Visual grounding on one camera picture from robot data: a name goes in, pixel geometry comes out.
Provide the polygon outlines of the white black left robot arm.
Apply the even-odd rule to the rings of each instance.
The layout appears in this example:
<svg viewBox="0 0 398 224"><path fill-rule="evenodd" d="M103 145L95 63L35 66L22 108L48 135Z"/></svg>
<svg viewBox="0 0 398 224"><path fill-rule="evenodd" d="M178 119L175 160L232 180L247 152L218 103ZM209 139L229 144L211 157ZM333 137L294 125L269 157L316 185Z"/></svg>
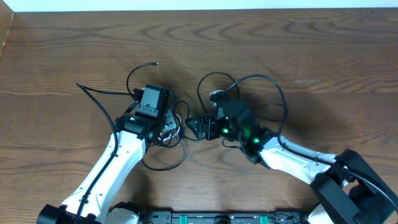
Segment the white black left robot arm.
<svg viewBox="0 0 398 224"><path fill-rule="evenodd" d="M137 223L135 212L116 210L111 216L111 204L127 175L144 157L149 145L160 140L159 134L177 127L174 112L164 111L158 118L148 117L132 109L118 117L116 131L80 186L59 207L46 205L37 223Z"/></svg>

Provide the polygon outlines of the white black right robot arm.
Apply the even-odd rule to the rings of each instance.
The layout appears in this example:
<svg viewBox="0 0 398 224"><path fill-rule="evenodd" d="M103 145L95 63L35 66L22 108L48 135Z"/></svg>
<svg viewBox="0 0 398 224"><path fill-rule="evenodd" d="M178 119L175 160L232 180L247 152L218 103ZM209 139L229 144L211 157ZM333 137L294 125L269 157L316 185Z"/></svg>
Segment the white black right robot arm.
<svg viewBox="0 0 398 224"><path fill-rule="evenodd" d="M236 141L254 164L286 172L308 184L319 204L307 223L383 223L397 211L397 195L356 152L310 150L261 127L253 115L202 115L186 119L198 138Z"/></svg>

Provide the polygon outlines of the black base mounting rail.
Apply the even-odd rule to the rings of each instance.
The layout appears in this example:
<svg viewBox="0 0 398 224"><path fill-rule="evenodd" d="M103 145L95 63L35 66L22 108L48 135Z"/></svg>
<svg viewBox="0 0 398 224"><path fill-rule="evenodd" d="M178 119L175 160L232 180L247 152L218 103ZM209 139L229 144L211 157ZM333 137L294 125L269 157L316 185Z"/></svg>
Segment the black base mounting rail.
<svg viewBox="0 0 398 224"><path fill-rule="evenodd" d="M149 211L142 224L307 224L301 212L211 213Z"/></svg>

